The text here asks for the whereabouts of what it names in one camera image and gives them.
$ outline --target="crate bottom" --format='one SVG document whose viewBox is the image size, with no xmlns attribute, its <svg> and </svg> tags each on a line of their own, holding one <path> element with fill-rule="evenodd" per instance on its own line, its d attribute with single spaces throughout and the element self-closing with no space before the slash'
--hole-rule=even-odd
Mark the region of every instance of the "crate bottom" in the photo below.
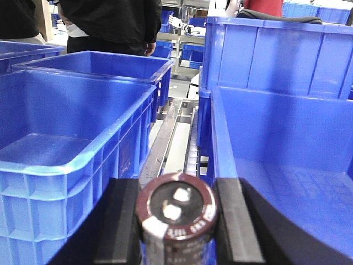
<svg viewBox="0 0 353 265">
<path fill-rule="evenodd" d="M 57 135 L 28 134 L 0 150 L 0 161 L 60 166 L 75 158 L 91 141 Z"/>
<path fill-rule="evenodd" d="M 353 255 L 353 233 L 348 232 L 353 224 L 353 181 L 347 173 L 240 158 L 235 162 L 238 176 L 278 213 L 305 231 L 306 239 L 313 237 L 347 256 Z M 276 223 L 275 217 L 269 214 L 268 218 Z M 283 249 L 291 252 L 291 244 L 296 240 L 299 239 L 293 238 L 289 244 L 282 241 Z"/>
</svg>

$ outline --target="person's hand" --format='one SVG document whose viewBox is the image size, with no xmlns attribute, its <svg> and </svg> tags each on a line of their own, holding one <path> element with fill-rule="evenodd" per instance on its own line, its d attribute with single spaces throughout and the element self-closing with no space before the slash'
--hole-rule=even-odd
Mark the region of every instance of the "person's hand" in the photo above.
<svg viewBox="0 0 353 265">
<path fill-rule="evenodd" d="M 64 22 L 65 26 L 70 26 L 73 24 L 67 17 L 65 17 L 60 3 L 57 4 L 57 11 L 59 13 L 59 17 Z"/>
<path fill-rule="evenodd" d="M 156 43 L 145 43 L 145 55 L 151 56 L 156 49 Z"/>
</svg>

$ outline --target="metal rack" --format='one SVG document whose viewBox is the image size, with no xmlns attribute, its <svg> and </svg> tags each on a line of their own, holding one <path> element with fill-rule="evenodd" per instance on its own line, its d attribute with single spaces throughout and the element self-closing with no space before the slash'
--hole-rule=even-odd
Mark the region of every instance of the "metal rack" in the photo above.
<svg viewBox="0 0 353 265">
<path fill-rule="evenodd" d="M 163 6 L 176 8 L 179 12 L 178 17 L 187 23 L 190 17 L 193 17 L 196 10 L 208 10 L 209 0 L 163 0 Z M 184 35 L 181 29 L 176 29 L 175 34 L 159 32 L 157 40 L 172 41 L 175 43 L 176 56 L 175 65 L 172 68 L 173 74 L 176 76 L 194 77 L 198 74 L 197 69 L 190 69 L 181 66 L 180 52 L 182 44 L 193 44 L 204 46 L 205 38 L 198 36 Z"/>
</svg>

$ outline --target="person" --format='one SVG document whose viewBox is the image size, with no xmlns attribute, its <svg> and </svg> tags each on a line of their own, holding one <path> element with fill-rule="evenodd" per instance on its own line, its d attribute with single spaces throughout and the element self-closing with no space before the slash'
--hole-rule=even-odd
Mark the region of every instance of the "person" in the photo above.
<svg viewBox="0 0 353 265">
<path fill-rule="evenodd" d="M 257 12 L 283 17 L 284 0 L 245 0 L 244 8 Z"/>
<path fill-rule="evenodd" d="M 149 56 L 161 28 L 161 0 L 54 0 L 68 30 L 67 52 Z"/>
<path fill-rule="evenodd" d="M 21 43 L 45 44 L 36 27 L 32 0 L 0 1 L 0 39 Z"/>
</svg>

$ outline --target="crate rim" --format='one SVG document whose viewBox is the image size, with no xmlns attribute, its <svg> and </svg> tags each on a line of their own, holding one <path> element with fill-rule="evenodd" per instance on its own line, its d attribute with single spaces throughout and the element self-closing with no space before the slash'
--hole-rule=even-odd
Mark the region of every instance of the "crate rim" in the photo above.
<svg viewBox="0 0 353 265">
<path fill-rule="evenodd" d="M 5 75 L 2 75 L 2 77 L 5 76 L 10 76 L 10 75 L 17 75 L 17 74 L 26 74 L 26 73 L 43 73 L 43 74 L 50 74 L 54 75 L 55 73 L 52 72 L 46 72 L 46 71 L 35 71 L 35 70 L 22 70 L 22 71 L 15 71 L 11 73 L 7 73 Z M 129 83 L 132 84 L 132 82 L 126 82 L 126 81 L 121 81 L 121 80 L 109 80 L 110 82 L 115 82 L 115 83 Z M 148 87 L 148 90 L 143 92 L 140 96 L 140 98 L 134 102 L 133 105 L 131 105 L 128 109 L 124 111 L 124 113 L 118 117 L 111 125 L 109 125 L 107 128 L 105 128 L 94 140 L 91 141 L 75 158 L 73 158 L 71 161 L 64 165 L 59 165 L 59 166 L 38 166 L 38 165 L 27 165 L 24 163 L 14 163 L 14 162 L 6 162 L 6 161 L 0 161 L 0 170 L 2 172 L 9 172 L 9 173 L 20 173 L 20 174 L 28 174 L 28 175 L 34 175 L 34 176 L 59 176 L 59 175 L 64 175 L 64 174 L 69 174 L 71 172 L 80 170 L 83 168 L 106 143 L 107 141 L 111 138 L 111 135 L 116 133 L 123 125 L 125 122 L 127 122 L 133 115 L 138 111 L 138 109 L 141 107 L 142 103 L 147 101 L 150 96 L 152 96 L 153 91 L 156 89 L 154 85 L 151 84 L 146 84 L 146 83 L 139 83 L 139 86 L 144 86 Z M 144 108 L 144 110 L 141 112 L 141 114 L 138 116 L 141 117 L 143 112 L 146 111 L 146 109 L 152 104 L 151 102 Z"/>
<path fill-rule="evenodd" d="M 38 47 L 38 48 L 34 49 L 34 50 L 30 50 L 30 51 L 5 52 L 5 53 L 0 54 L 0 60 L 12 59 L 12 58 L 20 57 L 20 56 L 25 56 L 25 55 L 37 55 L 37 54 L 43 54 L 43 53 L 48 53 L 48 52 L 60 52 L 60 51 L 63 51 L 65 49 L 64 47 L 61 47 L 61 46 L 40 45 L 40 44 L 33 44 L 33 43 L 19 43 L 19 42 L 15 42 L 15 41 L 3 41 L 3 40 L 0 40 L 0 45 L 2 43 L 24 44 L 24 45 Z"/>
<path fill-rule="evenodd" d="M 79 56 L 80 54 L 102 54 L 104 56 L 121 56 L 121 57 L 127 57 L 127 58 L 143 58 L 143 60 L 158 60 L 158 61 L 164 61 L 163 66 L 154 73 L 154 75 L 150 78 L 137 78 L 137 77 L 127 77 L 127 76 L 114 76 L 114 75 L 107 75 L 107 74 L 102 74 L 102 73 L 88 73 L 88 72 L 77 72 L 77 71 L 72 71 L 72 70 L 62 70 L 62 69 L 55 69 L 55 68 L 48 68 L 48 67 L 42 67 L 42 66 L 32 66 L 29 65 L 31 63 L 37 63 L 37 62 L 43 62 L 43 61 L 50 61 L 50 60 L 55 60 L 57 58 L 61 57 L 75 57 Z M 168 70 L 174 65 L 174 61 L 170 59 L 164 59 L 161 57 L 144 57 L 144 56 L 138 56 L 138 55 L 127 55 L 127 54 L 115 54 L 112 52 L 101 52 L 101 51 L 80 51 L 80 52 L 75 52 L 72 54 L 64 54 L 64 55 L 58 55 L 54 57 L 48 57 L 48 58 L 43 58 L 43 59 L 37 59 L 37 60 L 32 60 L 29 62 L 22 62 L 22 63 L 16 63 L 13 65 L 13 68 L 18 70 L 25 70 L 25 69 L 30 69 L 30 70 L 44 70 L 46 72 L 52 72 L 52 73 L 69 73 L 71 76 L 82 76 L 86 78 L 91 78 L 91 77 L 101 77 L 104 79 L 112 79 L 112 80 L 127 80 L 127 81 L 134 81 L 134 82 L 142 82 L 142 83 L 153 83 L 156 84 L 156 80 L 159 81 L 162 79 L 162 77 L 168 72 Z"/>
<path fill-rule="evenodd" d="M 234 25 L 247 27 L 261 27 L 272 29 L 288 29 L 288 30 L 302 30 L 313 31 L 319 33 L 333 33 L 333 34 L 347 34 L 353 35 L 353 28 L 345 25 L 328 25 L 328 24 L 308 24 L 299 22 L 287 22 L 276 20 L 261 20 L 249 18 L 226 18 L 226 17 L 207 17 L 206 26 L 210 24 L 216 25 Z"/>
</svg>

